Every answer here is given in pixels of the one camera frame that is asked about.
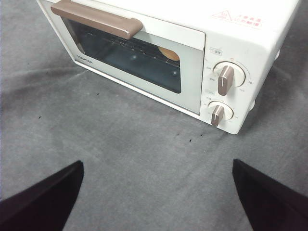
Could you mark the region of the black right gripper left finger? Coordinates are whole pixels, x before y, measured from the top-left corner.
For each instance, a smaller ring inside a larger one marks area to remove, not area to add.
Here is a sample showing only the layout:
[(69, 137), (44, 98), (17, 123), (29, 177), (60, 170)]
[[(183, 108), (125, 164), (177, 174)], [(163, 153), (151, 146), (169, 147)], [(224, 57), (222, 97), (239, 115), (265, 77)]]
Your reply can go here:
[(78, 160), (0, 203), (2, 231), (61, 231), (84, 177)]

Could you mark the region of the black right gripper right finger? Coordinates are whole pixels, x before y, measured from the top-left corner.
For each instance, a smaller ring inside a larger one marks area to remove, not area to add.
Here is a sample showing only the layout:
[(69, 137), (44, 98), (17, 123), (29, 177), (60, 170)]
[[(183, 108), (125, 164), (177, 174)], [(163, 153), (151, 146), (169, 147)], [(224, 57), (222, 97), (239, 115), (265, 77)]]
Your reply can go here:
[(306, 231), (308, 198), (257, 169), (234, 159), (232, 175), (255, 231)]

